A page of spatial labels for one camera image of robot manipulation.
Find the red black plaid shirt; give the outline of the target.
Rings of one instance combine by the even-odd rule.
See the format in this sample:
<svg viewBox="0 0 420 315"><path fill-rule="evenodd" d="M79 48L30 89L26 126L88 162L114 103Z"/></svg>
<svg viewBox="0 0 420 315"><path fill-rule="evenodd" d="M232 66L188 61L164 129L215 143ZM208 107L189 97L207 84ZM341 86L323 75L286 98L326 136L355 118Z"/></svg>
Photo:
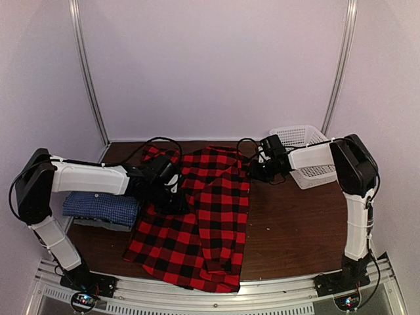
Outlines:
<svg viewBox="0 0 420 315"><path fill-rule="evenodd" d="M163 215L146 205L124 260L186 289L238 292L250 189L244 157L225 146L207 146L182 156L176 149L148 145L140 161L158 156L180 165L190 213Z"/></svg>

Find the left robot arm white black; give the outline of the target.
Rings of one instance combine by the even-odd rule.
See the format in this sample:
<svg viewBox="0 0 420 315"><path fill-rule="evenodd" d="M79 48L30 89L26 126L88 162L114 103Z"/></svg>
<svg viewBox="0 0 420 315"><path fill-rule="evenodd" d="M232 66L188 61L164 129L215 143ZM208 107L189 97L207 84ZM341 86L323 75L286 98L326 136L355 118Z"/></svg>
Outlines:
<svg viewBox="0 0 420 315"><path fill-rule="evenodd" d="M54 218L51 195L97 192L128 196L146 201L166 215L183 215L189 212L181 188L183 180L179 166L165 156L136 167L123 162L64 159L39 148L10 184L8 203L12 214L46 246L69 281L78 290L88 291L95 284L94 276Z"/></svg>

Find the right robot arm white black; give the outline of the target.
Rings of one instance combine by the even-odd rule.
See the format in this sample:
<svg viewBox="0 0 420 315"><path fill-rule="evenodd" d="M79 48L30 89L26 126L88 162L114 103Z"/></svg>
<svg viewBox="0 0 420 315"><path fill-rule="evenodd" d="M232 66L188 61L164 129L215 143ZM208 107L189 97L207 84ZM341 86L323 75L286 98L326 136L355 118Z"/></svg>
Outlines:
<svg viewBox="0 0 420 315"><path fill-rule="evenodd" d="M377 163L358 135L301 147L285 146L279 136L268 136L260 141L247 174L252 179L272 182L277 175L285 177L292 171L330 165L335 168L346 199L347 239L336 282L348 290L361 280L372 260L373 202L380 187Z"/></svg>

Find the white plastic basket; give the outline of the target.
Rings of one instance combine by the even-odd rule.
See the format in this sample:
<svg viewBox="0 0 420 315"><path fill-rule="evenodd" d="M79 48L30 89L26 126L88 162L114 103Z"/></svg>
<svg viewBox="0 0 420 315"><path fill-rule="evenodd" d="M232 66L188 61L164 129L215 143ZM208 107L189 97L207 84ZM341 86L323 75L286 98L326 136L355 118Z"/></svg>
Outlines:
<svg viewBox="0 0 420 315"><path fill-rule="evenodd" d="M297 147L290 154L291 176L300 189L305 190L337 180L330 139L311 125L294 125L271 129L270 135L277 135L288 150Z"/></svg>

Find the blue checked folded shirt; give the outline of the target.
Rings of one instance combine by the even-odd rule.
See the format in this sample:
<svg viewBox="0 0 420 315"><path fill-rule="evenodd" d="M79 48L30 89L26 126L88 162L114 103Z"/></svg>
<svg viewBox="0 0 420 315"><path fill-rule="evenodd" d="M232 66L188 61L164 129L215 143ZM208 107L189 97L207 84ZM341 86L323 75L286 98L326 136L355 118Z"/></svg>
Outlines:
<svg viewBox="0 0 420 315"><path fill-rule="evenodd" d="M71 192L64 200L62 214L133 227L139 209L139 202L132 197L98 192Z"/></svg>

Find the grey folded shirt underneath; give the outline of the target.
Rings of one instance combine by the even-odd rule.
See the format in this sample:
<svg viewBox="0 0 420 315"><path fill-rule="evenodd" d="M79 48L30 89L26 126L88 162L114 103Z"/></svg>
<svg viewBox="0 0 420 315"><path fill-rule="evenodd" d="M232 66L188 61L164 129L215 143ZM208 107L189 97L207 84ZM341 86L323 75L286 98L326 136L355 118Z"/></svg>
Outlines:
<svg viewBox="0 0 420 315"><path fill-rule="evenodd" d="M77 225L81 225L81 226L105 228L107 230L116 231L116 232L130 232L133 228L132 226L125 226L123 224L110 222L108 220L90 219L90 218L82 218L82 217L76 217L73 220L73 223Z"/></svg>

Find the left circuit board with LEDs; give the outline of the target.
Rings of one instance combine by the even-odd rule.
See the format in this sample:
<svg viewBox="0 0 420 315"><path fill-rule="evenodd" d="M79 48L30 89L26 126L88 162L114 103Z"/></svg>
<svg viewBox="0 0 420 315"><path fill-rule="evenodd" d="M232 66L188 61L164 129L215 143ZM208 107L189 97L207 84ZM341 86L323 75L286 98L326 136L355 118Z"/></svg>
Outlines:
<svg viewBox="0 0 420 315"><path fill-rule="evenodd" d="M70 299L70 305L76 312L89 312L100 299L84 292L76 292Z"/></svg>

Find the circuit board with leds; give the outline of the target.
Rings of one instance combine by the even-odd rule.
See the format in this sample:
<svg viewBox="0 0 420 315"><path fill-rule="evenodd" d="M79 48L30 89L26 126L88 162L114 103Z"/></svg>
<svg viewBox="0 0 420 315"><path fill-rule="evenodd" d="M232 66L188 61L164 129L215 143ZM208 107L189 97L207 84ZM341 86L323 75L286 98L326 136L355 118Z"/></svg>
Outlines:
<svg viewBox="0 0 420 315"><path fill-rule="evenodd" d="M339 310L350 312L359 307L360 296L359 294L341 295L334 298L334 303Z"/></svg>
<svg viewBox="0 0 420 315"><path fill-rule="evenodd" d="M70 299L70 305L76 312L89 312L100 299L84 292L76 292Z"/></svg>

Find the right circuit board with LEDs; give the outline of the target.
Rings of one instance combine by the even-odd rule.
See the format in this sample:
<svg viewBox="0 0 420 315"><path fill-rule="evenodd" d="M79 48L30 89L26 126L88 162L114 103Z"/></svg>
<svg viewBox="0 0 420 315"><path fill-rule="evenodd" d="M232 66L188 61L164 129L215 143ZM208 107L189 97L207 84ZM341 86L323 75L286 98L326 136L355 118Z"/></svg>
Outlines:
<svg viewBox="0 0 420 315"><path fill-rule="evenodd" d="M334 303L339 310L350 312L359 307L360 296L359 294L341 295L334 298Z"/></svg>

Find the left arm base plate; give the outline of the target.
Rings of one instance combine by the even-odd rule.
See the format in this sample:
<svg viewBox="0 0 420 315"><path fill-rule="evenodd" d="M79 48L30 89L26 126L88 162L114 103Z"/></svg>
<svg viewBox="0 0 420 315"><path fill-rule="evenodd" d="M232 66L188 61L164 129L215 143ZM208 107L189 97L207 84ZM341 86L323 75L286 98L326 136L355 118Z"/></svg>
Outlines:
<svg viewBox="0 0 420 315"><path fill-rule="evenodd" d="M114 296L117 279L97 273L70 274L65 273L60 279L60 285L73 290L89 293L99 297Z"/></svg>

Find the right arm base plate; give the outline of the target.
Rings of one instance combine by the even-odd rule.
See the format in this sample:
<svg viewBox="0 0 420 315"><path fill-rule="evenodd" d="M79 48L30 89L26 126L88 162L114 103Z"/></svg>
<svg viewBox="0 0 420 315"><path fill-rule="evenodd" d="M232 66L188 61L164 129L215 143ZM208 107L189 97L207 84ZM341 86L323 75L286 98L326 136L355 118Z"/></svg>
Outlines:
<svg viewBox="0 0 420 315"><path fill-rule="evenodd" d="M314 278L314 287L319 297L352 291L359 286L369 285L370 283L371 281L367 274L351 278L343 274L343 271L318 274Z"/></svg>

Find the right aluminium corner post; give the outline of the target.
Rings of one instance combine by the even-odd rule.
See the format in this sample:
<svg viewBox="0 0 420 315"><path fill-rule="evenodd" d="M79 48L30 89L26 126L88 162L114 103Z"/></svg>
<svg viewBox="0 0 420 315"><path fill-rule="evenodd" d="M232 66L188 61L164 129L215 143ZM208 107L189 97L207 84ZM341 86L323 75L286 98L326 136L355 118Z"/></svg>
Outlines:
<svg viewBox="0 0 420 315"><path fill-rule="evenodd" d="M339 51L339 58L337 62L337 69L335 71L333 85L332 85L331 93L329 96L329 102L327 104L327 109L325 112L325 116L324 116L324 120L323 120L322 128L321 128L321 132L324 135L327 135L328 133L328 130L333 120L334 111L338 104L341 87L343 85L343 81L345 77L345 70L347 67L347 63L348 63L348 59L350 56L350 51L351 51L352 43L354 39L357 12L358 12L358 1L348 0L346 14L345 14L344 28L343 28L343 37L342 37L342 42L341 42L341 48Z"/></svg>

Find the aluminium corner post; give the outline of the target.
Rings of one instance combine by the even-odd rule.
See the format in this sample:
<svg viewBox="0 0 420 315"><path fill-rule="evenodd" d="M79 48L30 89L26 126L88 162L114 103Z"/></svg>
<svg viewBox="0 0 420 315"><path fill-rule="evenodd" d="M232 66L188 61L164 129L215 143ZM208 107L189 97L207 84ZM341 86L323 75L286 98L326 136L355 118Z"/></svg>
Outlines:
<svg viewBox="0 0 420 315"><path fill-rule="evenodd" d="M75 45L77 49L79 63L81 66L81 75L85 84L89 105L93 113L94 122L96 124L96 128L98 129L101 142L104 146L107 146L110 144L110 139L108 137L102 113L99 108L95 86L93 83L93 77L91 74L91 69L89 67L89 59L83 35L83 25L81 21L79 1L69 0L69 8L70 18L72 21L72 27L75 36Z"/></svg>
<svg viewBox="0 0 420 315"><path fill-rule="evenodd" d="M343 37L342 37L342 42L341 42L341 48L339 51L339 58L337 62L337 69L335 71L333 85L332 85L331 93L329 96L329 102L327 104L327 109L325 112L325 116L324 116L324 120L323 120L322 128L321 128L321 132L324 135L327 135L328 133L328 130L333 120L334 111L338 104L341 87L343 85L343 81L345 77L345 70L347 67L347 63L348 63L348 59L350 56L350 51L351 51L352 43L354 39L357 12L358 12L358 1L348 0L346 14L345 14L344 28L343 28Z"/></svg>

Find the left aluminium corner post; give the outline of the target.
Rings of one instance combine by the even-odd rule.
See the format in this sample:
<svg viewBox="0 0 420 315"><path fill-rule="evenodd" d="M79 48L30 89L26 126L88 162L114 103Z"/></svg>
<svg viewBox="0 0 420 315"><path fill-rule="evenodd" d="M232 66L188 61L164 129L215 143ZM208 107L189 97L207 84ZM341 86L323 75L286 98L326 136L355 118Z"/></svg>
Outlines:
<svg viewBox="0 0 420 315"><path fill-rule="evenodd" d="M83 25L81 21L79 1L69 0L69 8L70 18L72 21L72 27L75 36L75 45L77 49L79 63L81 66L81 75L85 84L89 105L93 113L94 122L96 124L96 128L98 129L101 142L104 146L107 146L110 144L110 139L108 137L102 113L99 108L95 86L93 83L93 77L91 74L91 69L89 67L89 59L83 35Z"/></svg>

